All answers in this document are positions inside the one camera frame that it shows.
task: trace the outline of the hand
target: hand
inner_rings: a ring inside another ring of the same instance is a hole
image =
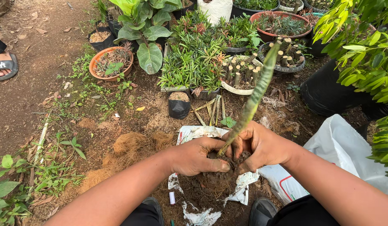
[[[194,176],[200,172],[227,172],[228,162],[222,159],[207,158],[208,152],[219,150],[224,141],[210,137],[200,137],[166,150],[171,160],[172,172]]]
[[[226,141],[229,133],[226,133],[222,140]],[[263,165],[275,165],[285,163],[290,159],[290,152],[286,150],[288,142],[291,142],[263,125],[250,121],[245,128],[233,141],[232,149],[228,149],[226,156],[233,160],[238,159],[243,150],[252,155],[242,162],[235,170],[235,174],[241,175],[245,172],[256,172]]]

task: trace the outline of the foot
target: foot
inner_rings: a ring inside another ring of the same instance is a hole
[[[159,205],[158,200],[156,200],[156,198],[154,197],[148,197],[143,201],[143,203],[155,207],[156,212],[158,213],[158,216],[159,216],[159,219],[158,219],[159,223],[162,226],[165,226],[165,220],[163,219],[163,216],[162,216],[161,205]]]
[[[275,205],[267,198],[258,198],[251,207],[249,226],[265,226],[277,213]]]
[[[10,54],[7,51],[4,51],[3,53],[0,54],[0,61],[1,60],[11,60]],[[7,75],[10,72],[11,72],[10,69],[1,69],[0,70],[0,77]]]

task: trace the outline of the fingernail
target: fingernail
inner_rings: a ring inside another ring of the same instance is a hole
[[[222,170],[223,171],[229,171],[230,170],[230,165],[229,164],[223,164],[222,165]]]

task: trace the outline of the black shoe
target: black shoe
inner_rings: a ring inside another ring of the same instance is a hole
[[[249,226],[265,226],[277,213],[275,205],[267,198],[258,198],[251,207]]]
[[[159,219],[158,219],[159,223],[162,226],[165,226],[165,220],[163,219],[163,216],[162,216],[161,205],[159,205],[158,200],[156,200],[156,198],[154,197],[148,197],[143,201],[143,203],[155,207],[156,212],[158,213],[158,216],[159,216]]]

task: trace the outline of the black slide sandal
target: black slide sandal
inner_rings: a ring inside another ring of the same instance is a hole
[[[0,69],[10,69],[11,72],[0,76],[0,81],[14,77],[18,73],[18,62],[14,54],[10,54],[12,60],[0,60]]]

